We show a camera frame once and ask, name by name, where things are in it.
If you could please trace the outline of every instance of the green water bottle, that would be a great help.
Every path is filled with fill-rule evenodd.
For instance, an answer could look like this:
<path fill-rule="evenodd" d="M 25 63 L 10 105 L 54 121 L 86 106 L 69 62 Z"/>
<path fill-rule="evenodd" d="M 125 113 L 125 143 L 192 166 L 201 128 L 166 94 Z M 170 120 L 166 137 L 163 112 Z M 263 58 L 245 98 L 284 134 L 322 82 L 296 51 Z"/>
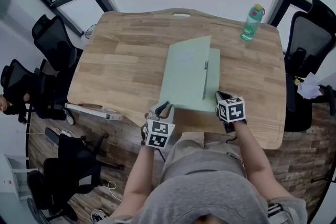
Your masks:
<path fill-rule="evenodd" d="M 255 4 L 247 15 L 246 22 L 240 37 L 245 41 L 251 41 L 258 30 L 261 19 L 265 14 L 265 9 L 260 4 Z"/>

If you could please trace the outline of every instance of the sneaker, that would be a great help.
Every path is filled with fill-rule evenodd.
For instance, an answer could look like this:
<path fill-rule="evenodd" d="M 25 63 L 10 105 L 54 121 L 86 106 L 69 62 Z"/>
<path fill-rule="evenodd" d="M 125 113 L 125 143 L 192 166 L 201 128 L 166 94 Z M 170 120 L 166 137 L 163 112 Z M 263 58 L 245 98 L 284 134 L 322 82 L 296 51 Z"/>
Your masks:
<path fill-rule="evenodd" d="M 74 125 L 75 124 L 75 119 L 74 117 L 70 114 L 70 112 L 66 109 L 63 109 L 65 116 L 67 117 L 66 120 L 70 125 Z"/>
<path fill-rule="evenodd" d="M 103 210 L 95 209 L 91 213 L 91 221 L 93 224 L 98 223 L 99 221 L 106 219 L 107 215 Z"/>

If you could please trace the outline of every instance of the white paper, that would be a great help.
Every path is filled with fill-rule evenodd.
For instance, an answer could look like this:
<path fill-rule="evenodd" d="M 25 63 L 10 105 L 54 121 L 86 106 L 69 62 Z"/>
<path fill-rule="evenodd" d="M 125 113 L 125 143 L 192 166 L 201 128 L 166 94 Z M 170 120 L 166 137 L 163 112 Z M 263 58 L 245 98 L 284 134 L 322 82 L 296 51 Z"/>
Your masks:
<path fill-rule="evenodd" d="M 298 94 L 300 94 L 305 99 L 316 98 L 317 96 L 322 95 L 318 84 L 318 77 L 313 73 L 309 73 L 305 78 L 305 81 L 299 83 Z"/>

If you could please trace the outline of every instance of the gray t-shirt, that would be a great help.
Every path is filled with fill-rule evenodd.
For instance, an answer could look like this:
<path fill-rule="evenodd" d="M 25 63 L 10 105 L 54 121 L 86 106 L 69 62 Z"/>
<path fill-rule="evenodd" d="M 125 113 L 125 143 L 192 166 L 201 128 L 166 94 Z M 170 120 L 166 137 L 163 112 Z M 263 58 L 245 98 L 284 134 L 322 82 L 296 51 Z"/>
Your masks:
<path fill-rule="evenodd" d="M 119 216 L 102 224 L 193 223 L 206 215 L 229 224 L 270 223 L 273 203 L 272 208 L 283 210 L 277 222 L 307 223 L 304 200 L 284 197 L 267 202 L 245 178 L 240 161 L 223 153 L 197 151 L 185 156 L 165 170 L 162 182 L 136 216 Z"/>

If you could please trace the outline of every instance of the green binder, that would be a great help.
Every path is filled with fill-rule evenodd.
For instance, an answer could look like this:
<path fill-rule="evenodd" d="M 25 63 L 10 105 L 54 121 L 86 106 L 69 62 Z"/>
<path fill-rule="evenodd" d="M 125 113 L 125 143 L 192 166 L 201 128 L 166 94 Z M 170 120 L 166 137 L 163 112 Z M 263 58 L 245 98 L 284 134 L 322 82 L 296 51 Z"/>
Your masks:
<path fill-rule="evenodd" d="M 215 111 L 219 87 L 220 50 L 210 49 L 211 37 L 170 45 L 160 102 L 177 108 Z"/>

